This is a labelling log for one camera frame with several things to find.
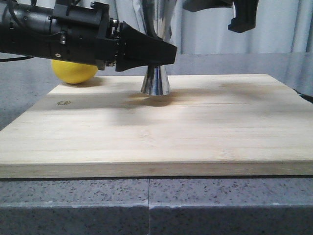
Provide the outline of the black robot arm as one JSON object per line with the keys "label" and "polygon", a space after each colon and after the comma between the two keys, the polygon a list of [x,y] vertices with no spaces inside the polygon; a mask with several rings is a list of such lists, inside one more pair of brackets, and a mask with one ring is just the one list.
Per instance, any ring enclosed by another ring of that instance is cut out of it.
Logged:
{"label": "black robot arm", "polygon": [[145,35],[109,15],[109,5],[90,8],[58,0],[54,8],[0,3],[0,50],[3,53],[67,61],[116,71],[161,66],[175,61],[177,48],[157,36]]}

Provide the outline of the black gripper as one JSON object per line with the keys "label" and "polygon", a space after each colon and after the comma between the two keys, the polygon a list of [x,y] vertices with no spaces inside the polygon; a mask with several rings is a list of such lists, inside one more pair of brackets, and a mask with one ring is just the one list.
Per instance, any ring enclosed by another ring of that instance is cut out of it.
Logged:
{"label": "black gripper", "polygon": [[235,12],[228,30],[243,33],[256,27],[258,0],[185,0],[183,9],[198,12],[212,8],[231,8]]}
{"label": "black gripper", "polygon": [[90,8],[57,1],[50,31],[60,33],[51,42],[52,59],[95,65],[99,70],[115,66],[117,72],[141,66],[161,66],[175,62],[177,47],[160,38],[147,36],[110,17],[109,5],[93,2]]}

